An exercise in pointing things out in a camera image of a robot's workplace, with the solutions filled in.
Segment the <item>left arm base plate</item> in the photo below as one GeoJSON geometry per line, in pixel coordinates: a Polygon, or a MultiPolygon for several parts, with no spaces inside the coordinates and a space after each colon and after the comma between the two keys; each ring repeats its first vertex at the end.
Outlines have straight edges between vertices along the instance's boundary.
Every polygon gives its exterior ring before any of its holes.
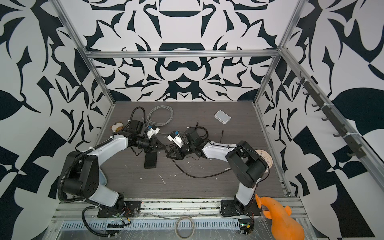
{"type": "Polygon", "coordinates": [[[121,217],[133,217],[140,213],[141,201],[124,201],[117,202],[114,207],[101,206],[98,212],[98,218],[112,218],[119,214],[121,217]]]}

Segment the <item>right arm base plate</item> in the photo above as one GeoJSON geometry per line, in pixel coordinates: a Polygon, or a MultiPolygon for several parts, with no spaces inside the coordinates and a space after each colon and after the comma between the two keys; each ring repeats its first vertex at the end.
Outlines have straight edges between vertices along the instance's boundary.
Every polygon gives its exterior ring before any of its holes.
{"type": "Polygon", "coordinates": [[[237,199],[221,200],[220,214],[222,217],[234,216],[260,216],[262,209],[258,208],[255,200],[250,201],[247,206],[242,205],[237,199]]]}

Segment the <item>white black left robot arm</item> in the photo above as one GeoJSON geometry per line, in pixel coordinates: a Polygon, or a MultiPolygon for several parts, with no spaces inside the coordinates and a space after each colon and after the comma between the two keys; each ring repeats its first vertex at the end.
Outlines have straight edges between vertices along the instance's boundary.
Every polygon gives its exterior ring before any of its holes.
{"type": "Polygon", "coordinates": [[[95,206],[122,208],[124,197],[101,182],[100,166],[127,148],[138,148],[144,153],[163,150],[164,145],[156,138],[159,131],[156,126],[146,127],[145,123],[132,120],[99,145],[85,152],[69,153],[58,180],[60,202],[84,201],[95,206]]]}

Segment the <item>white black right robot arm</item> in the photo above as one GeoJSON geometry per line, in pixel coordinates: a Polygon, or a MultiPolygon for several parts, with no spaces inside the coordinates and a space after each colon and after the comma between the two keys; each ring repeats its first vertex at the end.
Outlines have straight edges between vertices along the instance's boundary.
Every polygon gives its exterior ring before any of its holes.
{"type": "Polygon", "coordinates": [[[167,157],[183,160],[190,154],[204,159],[216,159],[227,162],[239,181],[235,199],[242,206],[247,206],[255,195],[257,184],[270,170],[270,166],[246,141],[238,144],[222,144],[202,137],[195,129],[188,129],[180,134],[177,131],[167,136],[173,144],[167,150],[167,157]]]}

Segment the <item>black ribbed switch box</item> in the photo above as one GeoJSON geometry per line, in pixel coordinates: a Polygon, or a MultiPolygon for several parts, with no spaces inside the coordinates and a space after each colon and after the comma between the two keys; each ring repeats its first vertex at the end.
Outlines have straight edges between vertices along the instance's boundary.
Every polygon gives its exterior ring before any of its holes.
{"type": "Polygon", "coordinates": [[[145,154],[144,169],[155,169],[157,167],[158,152],[147,152],[145,154]]]}

